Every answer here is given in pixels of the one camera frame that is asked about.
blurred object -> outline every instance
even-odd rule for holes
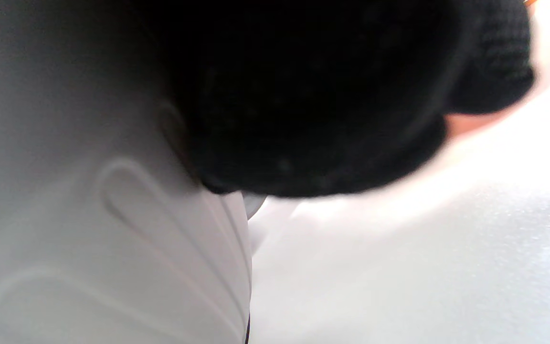
[[[526,5],[534,4],[536,0],[526,1]],[[530,11],[533,13],[535,6],[532,6]],[[550,30],[543,28],[541,22],[537,21],[532,16],[532,64],[535,67],[537,81],[532,91],[518,104],[503,109],[491,115],[463,115],[451,114],[447,115],[447,125],[449,126],[449,138],[458,137],[467,133],[474,132],[480,129],[486,129],[489,126],[495,125],[507,116],[518,111],[520,107],[528,102],[533,97],[538,96],[548,87],[550,87]]]

white surface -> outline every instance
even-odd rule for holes
[[[197,189],[120,1],[0,0],[0,344],[240,344],[240,194]]]
[[[550,39],[550,0],[537,19]],[[550,344],[550,88],[401,183],[250,229],[252,344]]]

black knit hat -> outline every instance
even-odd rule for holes
[[[232,0],[173,11],[178,27],[162,37],[188,153],[217,193],[379,187],[430,159],[443,115],[498,111],[533,84],[522,0]]]

